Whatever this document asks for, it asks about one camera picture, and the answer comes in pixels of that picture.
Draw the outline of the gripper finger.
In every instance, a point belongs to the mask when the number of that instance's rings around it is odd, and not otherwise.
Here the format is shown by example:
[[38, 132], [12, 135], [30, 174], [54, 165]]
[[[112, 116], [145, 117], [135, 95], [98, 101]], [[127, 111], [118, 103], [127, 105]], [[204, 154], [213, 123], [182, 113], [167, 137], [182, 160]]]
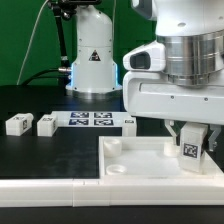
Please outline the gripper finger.
[[210, 130], [212, 131], [208, 141], [209, 141], [209, 150], [214, 151], [215, 148], [217, 147], [217, 142], [216, 139], [221, 133], [221, 126], [220, 125], [215, 125], [211, 124], [210, 125]]
[[180, 145], [180, 127], [174, 120], [166, 119], [164, 121], [165, 127], [173, 138], [173, 144], [176, 146]]

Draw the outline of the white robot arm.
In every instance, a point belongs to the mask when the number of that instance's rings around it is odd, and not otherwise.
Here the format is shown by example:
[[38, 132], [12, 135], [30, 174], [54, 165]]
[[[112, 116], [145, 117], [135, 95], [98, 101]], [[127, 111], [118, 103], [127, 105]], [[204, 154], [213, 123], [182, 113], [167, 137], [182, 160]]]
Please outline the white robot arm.
[[156, 40], [123, 58], [123, 83], [115, 78], [112, 22], [92, 3], [76, 9], [77, 58], [70, 94], [123, 92], [132, 116], [224, 125], [224, 0], [131, 0], [156, 22]]

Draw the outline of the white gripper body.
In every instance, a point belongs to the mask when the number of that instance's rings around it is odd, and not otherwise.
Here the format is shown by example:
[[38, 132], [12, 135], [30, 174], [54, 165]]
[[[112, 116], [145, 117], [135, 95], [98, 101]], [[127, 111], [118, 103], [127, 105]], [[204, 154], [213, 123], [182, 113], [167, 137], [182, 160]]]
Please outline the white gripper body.
[[126, 111], [137, 117], [224, 125], [224, 87], [184, 87], [161, 73], [128, 72], [123, 79]]

